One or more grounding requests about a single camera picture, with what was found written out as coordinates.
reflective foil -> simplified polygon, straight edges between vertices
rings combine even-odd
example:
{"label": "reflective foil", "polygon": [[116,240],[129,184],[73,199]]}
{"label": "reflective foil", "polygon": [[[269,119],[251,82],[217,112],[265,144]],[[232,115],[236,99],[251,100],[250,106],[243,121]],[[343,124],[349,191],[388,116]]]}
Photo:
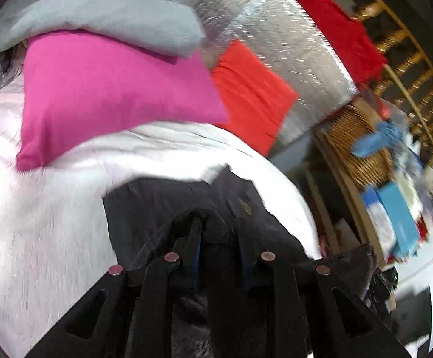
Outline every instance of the reflective foil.
{"label": "reflective foil", "polygon": [[206,31],[208,67],[241,40],[298,93],[273,153],[347,104],[356,87],[327,39],[296,0],[174,0],[192,7]]}

black fabric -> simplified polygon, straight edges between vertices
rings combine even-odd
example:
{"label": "black fabric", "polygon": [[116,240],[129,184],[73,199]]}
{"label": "black fabric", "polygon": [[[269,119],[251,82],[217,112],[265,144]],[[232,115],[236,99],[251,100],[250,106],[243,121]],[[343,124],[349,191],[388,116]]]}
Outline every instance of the black fabric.
{"label": "black fabric", "polygon": [[[173,303],[172,357],[267,356],[273,291],[248,294],[241,273],[238,231],[291,263],[309,260],[301,243],[265,210],[254,185],[226,167],[211,185],[141,178],[104,199],[109,236],[120,265],[134,269],[172,250],[201,219],[200,286]],[[376,264],[372,247],[326,263],[361,295]],[[309,326],[301,331],[310,345]]]}
{"label": "black fabric", "polygon": [[252,233],[267,250],[278,249],[292,262],[308,259],[298,239],[265,210],[253,183],[229,167],[211,185],[140,178],[112,191],[103,202],[112,247],[127,269],[145,266],[170,251],[175,238],[186,235],[181,232],[188,230],[192,210],[207,211],[205,219],[212,222],[206,226],[217,225],[228,240],[236,241],[236,217],[240,217],[251,221]]}

